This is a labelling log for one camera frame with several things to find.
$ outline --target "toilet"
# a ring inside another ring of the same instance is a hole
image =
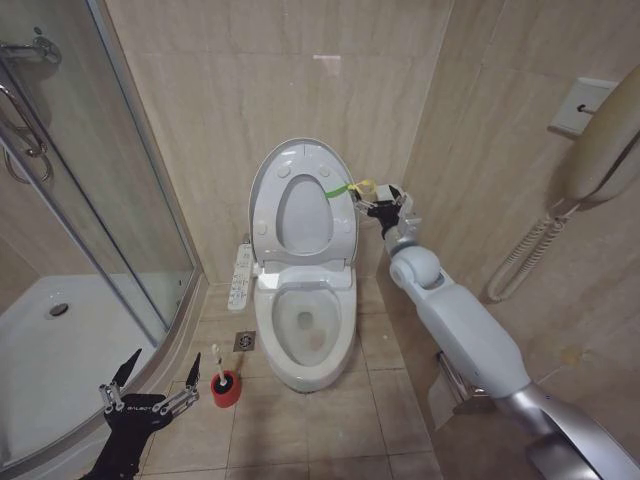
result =
[[[325,196],[347,183],[338,154],[302,138],[273,150],[251,187],[258,338],[275,374],[298,392],[334,382],[353,345],[358,221],[348,192]]]

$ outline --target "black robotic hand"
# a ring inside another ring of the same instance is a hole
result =
[[[198,399],[200,354],[191,367],[185,388],[170,397],[158,394],[129,393],[120,397],[142,350],[120,365],[109,385],[100,385],[105,404],[104,418],[111,427],[107,440],[91,472],[82,480],[133,479],[138,473],[140,455],[149,436],[160,430]]]

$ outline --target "toilet control panel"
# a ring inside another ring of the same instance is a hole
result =
[[[247,306],[249,284],[251,283],[251,270],[253,269],[253,252],[248,239],[238,247],[236,265],[231,279],[231,291],[227,309],[232,311],[243,310]]]

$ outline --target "floor drain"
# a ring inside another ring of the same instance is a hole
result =
[[[256,332],[238,332],[236,333],[236,341],[233,344],[234,352],[250,352],[256,343]]]
[[[67,310],[69,310],[68,303],[59,303],[51,307],[51,310],[49,310],[49,315],[51,315],[52,317],[59,317],[60,315],[67,313]]]

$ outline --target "green tape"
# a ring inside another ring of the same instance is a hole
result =
[[[343,185],[342,187],[331,190],[330,192],[325,192],[324,196],[327,198],[337,197],[338,195],[342,195],[347,190],[349,190],[349,185]]]

